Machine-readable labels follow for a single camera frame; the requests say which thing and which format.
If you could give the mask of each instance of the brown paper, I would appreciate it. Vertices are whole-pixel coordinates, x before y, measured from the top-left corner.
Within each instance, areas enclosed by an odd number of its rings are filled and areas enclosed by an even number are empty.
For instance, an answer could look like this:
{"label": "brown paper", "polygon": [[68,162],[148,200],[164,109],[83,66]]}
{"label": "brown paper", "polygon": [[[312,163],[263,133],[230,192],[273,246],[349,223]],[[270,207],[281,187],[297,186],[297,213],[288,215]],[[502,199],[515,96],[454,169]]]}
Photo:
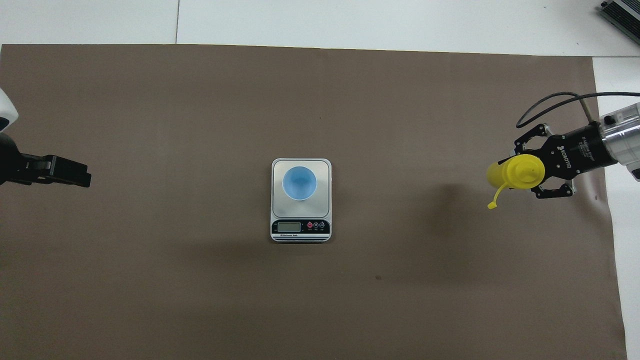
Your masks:
{"label": "brown paper", "polygon": [[[0,86],[22,152],[93,174],[0,187],[2,359],[626,358],[604,171],[486,208],[589,58],[4,45]],[[270,240],[280,157],[332,162],[328,243]]]}

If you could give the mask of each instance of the white table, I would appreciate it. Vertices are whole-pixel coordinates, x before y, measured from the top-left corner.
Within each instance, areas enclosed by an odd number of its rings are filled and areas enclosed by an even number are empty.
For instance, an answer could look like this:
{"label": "white table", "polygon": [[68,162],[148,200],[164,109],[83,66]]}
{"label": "white table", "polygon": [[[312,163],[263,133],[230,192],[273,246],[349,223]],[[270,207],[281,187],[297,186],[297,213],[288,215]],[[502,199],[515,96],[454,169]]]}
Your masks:
{"label": "white table", "polygon": [[[598,91],[638,92],[640,46],[596,14],[599,2],[0,0],[0,44],[235,44],[593,56]],[[601,114],[635,102],[598,100]],[[640,184],[618,165],[608,167],[606,176],[628,358],[640,360],[640,222],[635,221]]]}

